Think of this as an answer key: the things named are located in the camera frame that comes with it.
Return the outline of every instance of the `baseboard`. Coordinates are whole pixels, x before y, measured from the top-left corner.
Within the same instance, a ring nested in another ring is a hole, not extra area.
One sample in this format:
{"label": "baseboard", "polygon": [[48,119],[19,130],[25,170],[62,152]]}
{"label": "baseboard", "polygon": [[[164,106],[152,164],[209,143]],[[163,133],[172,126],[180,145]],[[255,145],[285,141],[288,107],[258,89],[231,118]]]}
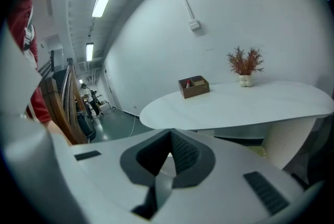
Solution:
{"label": "baseboard", "polygon": [[138,116],[138,115],[129,113],[129,112],[127,112],[127,111],[123,111],[123,113],[125,113],[125,114],[127,114],[127,115],[130,115],[130,116],[132,116],[132,117],[135,117],[136,119],[139,119],[139,116]]}
{"label": "baseboard", "polygon": [[215,137],[215,138],[228,140],[229,142],[238,143],[244,146],[257,146],[261,145],[263,142],[262,138],[224,138],[224,137]]}

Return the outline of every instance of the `white table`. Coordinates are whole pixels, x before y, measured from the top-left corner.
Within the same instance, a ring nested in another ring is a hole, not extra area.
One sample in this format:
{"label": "white table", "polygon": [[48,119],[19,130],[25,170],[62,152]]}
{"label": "white table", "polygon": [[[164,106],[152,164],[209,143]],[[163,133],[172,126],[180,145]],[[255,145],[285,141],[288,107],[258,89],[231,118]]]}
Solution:
{"label": "white table", "polygon": [[317,118],[334,111],[323,91],[295,82],[237,82],[210,85],[210,92],[184,99],[179,91],[163,96],[140,113],[151,128],[206,130],[275,122],[263,142],[267,158],[283,168],[307,139]]}

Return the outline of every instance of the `electrical box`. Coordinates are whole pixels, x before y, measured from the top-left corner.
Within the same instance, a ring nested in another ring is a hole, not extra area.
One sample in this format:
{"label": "electrical box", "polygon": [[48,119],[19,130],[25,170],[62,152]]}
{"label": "electrical box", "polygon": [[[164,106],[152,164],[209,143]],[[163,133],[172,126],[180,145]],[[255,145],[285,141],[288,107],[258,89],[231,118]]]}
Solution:
{"label": "electrical box", "polygon": [[196,30],[200,29],[200,23],[199,23],[199,20],[196,20],[196,19],[191,20],[191,21],[189,22],[189,26],[190,26],[190,30],[191,30],[191,31],[196,31]]}

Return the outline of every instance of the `person's arm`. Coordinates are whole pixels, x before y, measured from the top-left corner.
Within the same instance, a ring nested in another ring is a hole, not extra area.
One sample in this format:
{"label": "person's arm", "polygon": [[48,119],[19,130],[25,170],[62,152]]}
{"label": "person's arm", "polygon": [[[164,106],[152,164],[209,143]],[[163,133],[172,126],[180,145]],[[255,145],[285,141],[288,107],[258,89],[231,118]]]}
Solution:
{"label": "person's arm", "polygon": [[63,133],[63,131],[56,125],[55,122],[49,121],[49,122],[43,123],[43,125],[46,127],[46,129],[50,133],[56,133],[56,134],[62,135],[66,139],[67,144],[69,146],[72,145],[72,143],[68,140],[68,138],[65,136],[65,134]]}

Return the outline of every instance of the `wooden box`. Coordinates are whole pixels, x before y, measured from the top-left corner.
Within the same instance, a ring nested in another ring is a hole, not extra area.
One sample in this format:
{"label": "wooden box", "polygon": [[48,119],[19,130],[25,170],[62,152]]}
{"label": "wooden box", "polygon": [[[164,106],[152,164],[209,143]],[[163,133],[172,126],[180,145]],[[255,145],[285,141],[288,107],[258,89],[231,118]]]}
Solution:
{"label": "wooden box", "polygon": [[[190,80],[190,88],[186,88],[188,80]],[[202,76],[179,80],[178,86],[185,99],[210,92],[209,83]]]}

